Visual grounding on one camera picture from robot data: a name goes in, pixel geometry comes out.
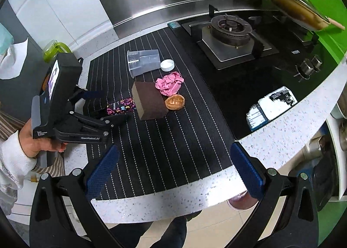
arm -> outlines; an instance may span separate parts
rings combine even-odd
[[[65,149],[65,144],[49,138],[33,139],[31,119],[20,132],[6,141],[0,140],[0,207],[6,215],[17,201],[17,190],[23,187],[24,177],[34,168],[38,152]]]

device screen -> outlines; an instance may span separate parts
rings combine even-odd
[[[51,77],[49,78],[49,81],[48,81],[49,100],[51,100],[53,89],[58,79],[58,75],[59,75],[59,65],[58,65],[58,60],[56,60],[56,62],[53,65]]]

speckled countertop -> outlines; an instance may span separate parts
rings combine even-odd
[[[131,39],[164,27],[166,23],[143,30],[115,41],[85,58],[79,85],[86,85],[91,60]],[[257,157],[266,168],[279,169],[298,153],[321,127],[339,98],[346,80],[347,65],[344,60],[304,100],[241,139],[240,143],[250,156]],[[69,145],[65,153],[66,174],[74,168],[83,168],[86,164],[86,146]],[[92,200],[92,204],[107,223],[148,222],[196,212],[223,202],[244,190],[245,186],[232,166],[167,191],[118,200]]]

burner cap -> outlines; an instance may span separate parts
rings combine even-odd
[[[252,27],[245,20],[231,15],[215,16],[211,20],[211,35],[232,46],[245,45],[250,40]]]

paper towel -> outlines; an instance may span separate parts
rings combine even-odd
[[[28,51],[28,39],[19,44],[10,45],[7,55],[0,58],[0,79],[8,80],[20,75]]]

